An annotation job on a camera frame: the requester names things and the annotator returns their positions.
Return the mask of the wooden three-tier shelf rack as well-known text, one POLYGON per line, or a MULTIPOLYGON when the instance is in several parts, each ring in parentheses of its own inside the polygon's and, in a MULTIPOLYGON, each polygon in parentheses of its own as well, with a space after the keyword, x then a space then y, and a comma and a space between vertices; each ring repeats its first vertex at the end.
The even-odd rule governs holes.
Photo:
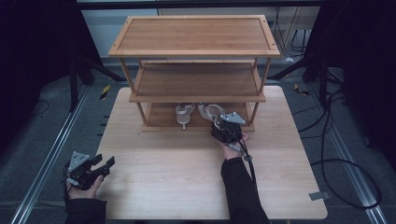
POLYGON ((138 62, 127 81, 143 131, 181 131, 177 104, 195 105, 187 131, 206 131, 210 123, 198 109, 204 103, 238 113, 252 132, 266 100, 258 61, 280 52, 261 15, 184 15, 128 17, 108 54, 138 62))

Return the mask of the grey tape piece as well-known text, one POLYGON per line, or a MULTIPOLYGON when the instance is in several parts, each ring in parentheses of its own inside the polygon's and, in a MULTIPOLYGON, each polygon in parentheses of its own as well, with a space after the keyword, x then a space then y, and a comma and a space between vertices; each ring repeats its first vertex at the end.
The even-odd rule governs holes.
POLYGON ((327 200, 331 198, 331 195, 328 192, 322 192, 322 191, 318 191, 318 192, 312 192, 309 194, 309 197, 312 201, 316 201, 316 200, 327 200))

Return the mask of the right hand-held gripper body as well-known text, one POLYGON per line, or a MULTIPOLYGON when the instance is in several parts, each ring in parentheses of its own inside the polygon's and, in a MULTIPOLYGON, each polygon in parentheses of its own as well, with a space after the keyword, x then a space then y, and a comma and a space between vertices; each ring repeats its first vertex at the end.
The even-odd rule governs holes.
POLYGON ((211 135, 221 143, 232 144, 242 139, 241 126, 245 125, 245 120, 236 112, 221 114, 211 126, 211 135))

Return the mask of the clear glass cup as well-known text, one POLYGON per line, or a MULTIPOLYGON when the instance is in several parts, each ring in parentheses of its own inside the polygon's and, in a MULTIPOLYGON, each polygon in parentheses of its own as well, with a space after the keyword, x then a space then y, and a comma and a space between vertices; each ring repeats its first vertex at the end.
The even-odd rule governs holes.
POLYGON ((182 125, 182 130, 187 130, 187 124, 191 120, 191 113, 195 108, 194 104, 177 104, 176 105, 176 116, 177 122, 182 125))

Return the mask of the yellow black striped tape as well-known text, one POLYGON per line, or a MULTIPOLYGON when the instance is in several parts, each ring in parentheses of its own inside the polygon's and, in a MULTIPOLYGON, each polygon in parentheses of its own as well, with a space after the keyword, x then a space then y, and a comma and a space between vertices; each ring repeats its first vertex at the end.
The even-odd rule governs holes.
POLYGON ((297 84, 293 84, 293 88, 294 88, 295 91, 297 91, 297 92, 298 92, 299 94, 301 94, 301 95, 304 95, 304 96, 310 95, 309 91, 302 90, 302 89, 299 87, 299 85, 297 85, 297 84))
POLYGON ((102 90, 102 93, 101 93, 101 95, 100 95, 100 100, 104 100, 104 99, 106 99, 106 96, 107 96, 107 94, 108 94, 108 92, 109 92, 109 90, 110 90, 110 85, 106 85, 106 86, 104 86, 104 88, 103 88, 103 90, 102 90))

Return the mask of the black metal stand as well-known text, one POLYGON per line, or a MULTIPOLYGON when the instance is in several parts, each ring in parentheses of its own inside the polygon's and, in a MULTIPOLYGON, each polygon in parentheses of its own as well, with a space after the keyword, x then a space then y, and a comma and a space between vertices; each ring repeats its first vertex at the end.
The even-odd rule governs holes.
POLYGON ((78 78, 82 81, 84 85, 91 85, 94 82, 94 77, 91 70, 96 70, 103 75, 110 77, 111 79, 122 82, 125 81, 125 77, 120 77, 110 70, 104 68, 99 63, 81 56, 77 53, 67 53, 69 68, 69 80, 70 80, 70 95, 71 95, 71 105, 70 111, 74 111, 78 105, 78 78))
POLYGON ((287 74, 305 67, 303 80, 311 82, 315 77, 319 77, 319 94, 318 99, 323 107, 327 108, 327 82, 328 82, 328 60, 324 52, 307 53, 299 62, 292 64, 279 73, 269 76, 268 79, 279 80, 287 74))

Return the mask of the person's right hand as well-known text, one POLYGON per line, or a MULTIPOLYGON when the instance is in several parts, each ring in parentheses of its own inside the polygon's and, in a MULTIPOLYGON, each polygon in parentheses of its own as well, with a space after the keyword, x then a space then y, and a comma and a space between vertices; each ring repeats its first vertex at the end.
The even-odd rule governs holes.
POLYGON ((234 158, 242 158, 243 152, 241 150, 241 145, 239 143, 234 143, 235 147, 239 147, 240 150, 235 150, 232 147, 229 147, 227 144, 219 143, 221 148, 223 149, 224 158, 228 161, 234 158))

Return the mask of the metal floor rail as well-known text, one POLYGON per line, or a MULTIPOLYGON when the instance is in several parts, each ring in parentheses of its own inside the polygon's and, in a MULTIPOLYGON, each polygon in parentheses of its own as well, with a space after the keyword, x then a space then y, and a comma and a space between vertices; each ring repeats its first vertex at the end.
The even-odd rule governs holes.
POLYGON ((375 182, 375 179, 372 175, 370 175, 362 166, 358 165, 353 160, 352 156, 347 150, 346 144, 342 140, 340 133, 332 124, 332 104, 334 103, 334 98, 340 94, 340 90, 331 93, 327 92, 327 108, 320 104, 320 111, 322 115, 318 121, 324 121, 324 126, 320 134, 319 160, 312 162, 312 165, 320 166, 320 172, 325 185, 333 196, 335 196, 347 206, 363 211, 369 218, 371 224, 389 224, 388 219, 380 207, 383 196, 379 185, 375 182), (335 149, 338 154, 337 158, 325 158, 326 136, 329 136, 332 142, 335 144, 335 149), (353 203, 352 201, 348 200, 346 196, 342 196, 329 183, 325 166, 331 162, 340 162, 345 167, 346 174, 349 177, 353 189, 359 198, 358 203, 353 203))
POLYGON ((64 147, 68 135, 70 134, 78 114, 86 101, 87 94, 91 89, 91 86, 83 86, 81 93, 78 94, 78 102, 75 108, 72 109, 68 114, 63 123, 61 130, 58 132, 50 150, 47 154, 46 159, 42 162, 39 171, 35 175, 35 179, 31 187, 27 190, 19 203, 12 219, 9 224, 25 224, 28 217, 30 216, 33 208, 38 200, 38 197, 44 188, 49 176, 52 171, 55 162, 58 160, 60 153, 64 147))

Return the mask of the person's left hand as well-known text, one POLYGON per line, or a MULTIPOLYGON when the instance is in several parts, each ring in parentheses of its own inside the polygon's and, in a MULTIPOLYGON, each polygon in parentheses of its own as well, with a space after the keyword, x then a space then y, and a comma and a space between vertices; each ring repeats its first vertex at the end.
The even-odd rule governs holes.
POLYGON ((99 175, 93 185, 86 190, 82 190, 79 188, 76 188, 72 186, 69 182, 66 183, 66 188, 67 188, 67 194, 68 198, 70 200, 75 200, 75 199, 95 199, 96 198, 96 192, 100 188, 102 182, 104 180, 104 177, 102 175, 99 175))

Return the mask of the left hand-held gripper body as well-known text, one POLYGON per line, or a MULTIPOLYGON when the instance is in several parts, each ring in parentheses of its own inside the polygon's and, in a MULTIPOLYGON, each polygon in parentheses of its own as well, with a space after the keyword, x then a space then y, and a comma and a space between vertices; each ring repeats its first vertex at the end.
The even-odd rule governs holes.
POLYGON ((89 189, 97 178, 92 174, 91 158, 90 155, 74 151, 66 169, 66 181, 82 190, 89 189))

